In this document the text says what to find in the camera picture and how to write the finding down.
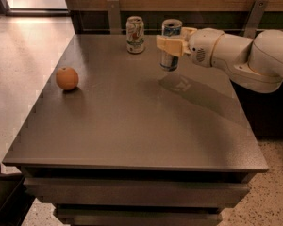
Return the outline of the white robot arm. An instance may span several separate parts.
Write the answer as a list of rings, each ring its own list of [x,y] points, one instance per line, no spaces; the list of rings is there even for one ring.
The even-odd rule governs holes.
[[[250,39],[222,30],[184,27],[175,36],[157,36],[157,48],[188,56],[195,65],[224,71],[234,83],[259,93],[283,83],[283,31],[265,30]]]

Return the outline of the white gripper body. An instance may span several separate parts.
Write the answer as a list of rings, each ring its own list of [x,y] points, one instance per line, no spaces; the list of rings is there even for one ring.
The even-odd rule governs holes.
[[[222,30],[211,28],[199,29],[193,33],[189,39],[191,61],[195,65],[209,68],[214,47],[223,34]]]

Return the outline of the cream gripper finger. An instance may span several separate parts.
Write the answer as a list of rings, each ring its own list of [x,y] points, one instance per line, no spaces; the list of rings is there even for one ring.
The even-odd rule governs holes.
[[[193,27],[182,27],[181,28],[181,38],[188,41],[190,37],[197,31],[197,28]]]
[[[170,37],[157,35],[156,42],[158,49],[171,56],[183,57],[184,55],[189,55],[191,53],[189,44],[183,39],[172,39]]]

